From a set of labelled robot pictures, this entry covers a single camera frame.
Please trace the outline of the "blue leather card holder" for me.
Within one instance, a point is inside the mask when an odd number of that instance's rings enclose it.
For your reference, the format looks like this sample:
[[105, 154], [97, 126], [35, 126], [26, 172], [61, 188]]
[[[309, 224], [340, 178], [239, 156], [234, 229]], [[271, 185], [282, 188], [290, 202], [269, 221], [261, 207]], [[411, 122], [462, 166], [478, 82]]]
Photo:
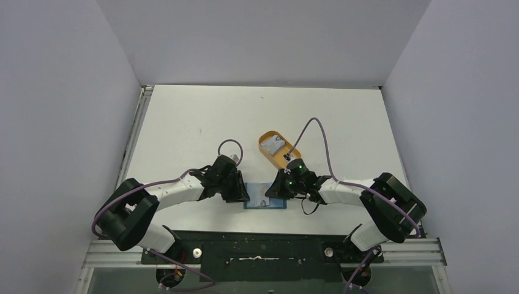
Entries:
[[286, 200], [265, 196], [272, 183], [245, 183], [249, 200], [244, 203], [244, 209], [286, 209]]

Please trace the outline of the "yellow oval tray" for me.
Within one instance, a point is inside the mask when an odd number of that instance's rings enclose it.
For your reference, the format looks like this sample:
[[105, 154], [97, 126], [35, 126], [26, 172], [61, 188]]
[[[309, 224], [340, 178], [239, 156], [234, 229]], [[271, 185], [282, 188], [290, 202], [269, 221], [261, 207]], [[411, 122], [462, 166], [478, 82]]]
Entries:
[[[271, 156], [260, 146], [260, 144], [268, 138], [271, 138], [273, 135], [279, 135], [284, 139], [286, 144], [279, 152], [274, 156]], [[263, 154], [263, 156], [265, 156], [276, 168], [286, 168], [289, 161], [302, 158], [302, 154], [284, 136], [275, 130], [267, 131], [259, 137], [258, 148], [261, 154]]]

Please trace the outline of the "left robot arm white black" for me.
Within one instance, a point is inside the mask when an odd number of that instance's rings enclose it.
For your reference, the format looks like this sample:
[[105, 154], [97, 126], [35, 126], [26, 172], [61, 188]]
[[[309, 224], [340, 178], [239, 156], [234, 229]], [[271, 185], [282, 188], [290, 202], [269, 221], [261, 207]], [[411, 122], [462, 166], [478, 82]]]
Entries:
[[237, 163], [224, 155], [219, 155], [211, 165], [188, 169], [176, 179], [142, 184], [129, 178], [95, 214], [92, 231], [110, 239], [120, 251], [139, 246], [152, 249], [164, 262], [173, 263], [181, 255], [181, 245], [171, 229], [152, 223], [155, 213], [217, 194], [227, 203], [250, 200]]

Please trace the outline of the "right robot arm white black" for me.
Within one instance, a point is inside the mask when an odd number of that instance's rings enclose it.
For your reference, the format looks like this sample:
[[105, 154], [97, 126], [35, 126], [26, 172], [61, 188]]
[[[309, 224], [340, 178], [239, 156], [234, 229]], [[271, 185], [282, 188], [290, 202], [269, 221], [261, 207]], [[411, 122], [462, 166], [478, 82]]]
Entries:
[[344, 253], [354, 262], [382, 243], [401, 244], [409, 236], [418, 236], [418, 223], [427, 213], [424, 203], [391, 173], [362, 181], [341, 181], [332, 175], [318, 176], [302, 159], [279, 169], [265, 193], [279, 199], [298, 195], [319, 205], [353, 205], [367, 211], [370, 220], [360, 223], [346, 237]]

